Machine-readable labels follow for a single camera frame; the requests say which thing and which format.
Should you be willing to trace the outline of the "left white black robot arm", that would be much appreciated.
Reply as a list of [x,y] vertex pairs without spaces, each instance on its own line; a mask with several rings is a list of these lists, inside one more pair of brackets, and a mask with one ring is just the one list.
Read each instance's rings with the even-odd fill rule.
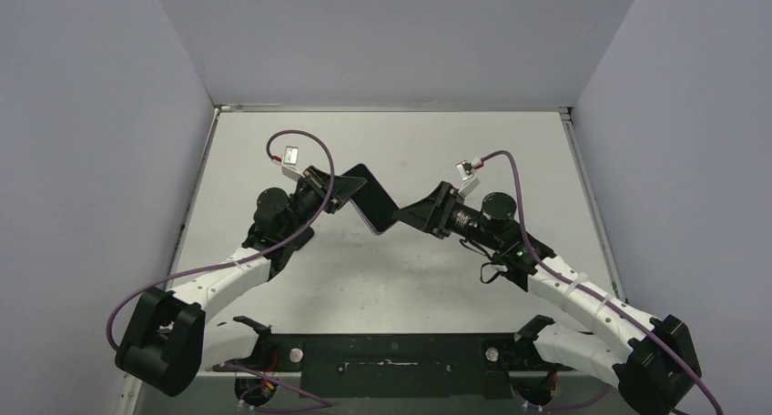
[[200,371],[238,359],[246,368],[264,368],[271,345],[267,326],[236,316],[213,322],[246,292],[274,279],[293,254],[313,237],[313,221],[367,197],[378,181],[363,164],[332,176],[308,167],[293,193],[280,187],[262,191],[246,239],[224,262],[182,272],[186,282],[165,288],[160,280],[132,294],[137,304],[115,346],[115,364],[129,375],[174,397]]

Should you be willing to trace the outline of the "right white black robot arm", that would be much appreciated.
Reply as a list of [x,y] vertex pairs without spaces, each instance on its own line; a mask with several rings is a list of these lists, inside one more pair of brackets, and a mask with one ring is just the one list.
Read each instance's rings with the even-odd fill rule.
[[580,370],[616,388],[639,414],[674,411],[702,375],[685,322],[673,315],[660,319],[605,292],[525,232],[516,210],[515,198],[503,192],[492,192],[473,209],[442,182],[393,217],[437,238],[456,234],[491,250],[500,277],[586,327],[580,333],[540,319],[539,329],[514,344],[521,365],[535,369],[549,362]]

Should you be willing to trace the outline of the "black smartphone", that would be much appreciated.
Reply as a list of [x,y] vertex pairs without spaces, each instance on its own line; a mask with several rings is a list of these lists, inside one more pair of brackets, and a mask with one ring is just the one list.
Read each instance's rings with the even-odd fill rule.
[[381,182],[364,164],[350,168],[343,173],[343,176],[355,178],[361,182],[350,197],[350,202],[371,233],[379,236],[390,229],[396,223],[393,214],[399,207]]

